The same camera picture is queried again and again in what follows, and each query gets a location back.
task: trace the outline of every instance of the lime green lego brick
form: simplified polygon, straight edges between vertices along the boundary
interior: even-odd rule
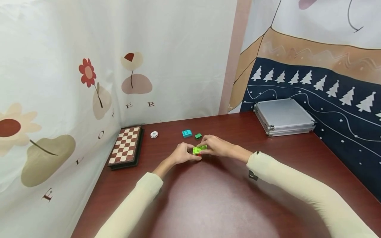
[[[200,146],[200,147],[193,147],[193,154],[194,155],[198,155],[201,150],[206,150],[206,148],[207,148],[206,145],[203,145],[203,146]]]

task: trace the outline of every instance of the navy blue fabric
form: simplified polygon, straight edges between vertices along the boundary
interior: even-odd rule
[[[261,79],[251,77],[261,66]],[[274,69],[272,81],[263,80]],[[288,82],[299,70],[299,81],[312,70],[311,84]],[[277,83],[277,77],[285,71],[284,83]],[[314,85],[327,75],[323,91]],[[339,80],[337,97],[326,93]],[[342,105],[339,101],[355,87],[352,105]],[[371,112],[359,111],[360,101],[374,94]],[[315,133],[359,178],[359,180],[381,201],[381,121],[376,114],[381,111],[381,85],[367,83],[343,76],[332,70],[287,65],[269,59],[257,58],[246,93],[243,97],[241,112],[253,109],[254,102],[293,98],[304,107],[318,122]]]

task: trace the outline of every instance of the sleeve cuff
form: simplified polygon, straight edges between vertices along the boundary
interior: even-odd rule
[[[159,193],[163,181],[159,176],[153,173],[146,173],[137,183],[136,188],[143,189],[150,193],[152,197]]]
[[[257,151],[250,156],[246,167],[260,179],[270,182],[270,165],[274,160],[271,156]]]

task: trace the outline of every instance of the silver briefcase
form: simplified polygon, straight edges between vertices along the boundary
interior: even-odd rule
[[[308,112],[291,98],[257,102],[253,111],[269,137],[308,133],[316,125]]]

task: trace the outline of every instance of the cream sleeve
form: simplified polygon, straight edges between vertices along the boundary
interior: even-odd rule
[[[343,198],[322,182],[261,152],[252,154],[246,166],[263,181],[310,204],[323,219],[332,238],[377,238]]]
[[[95,238],[127,238],[162,185],[163,181],[159,176],[146,173],[101,227]]]

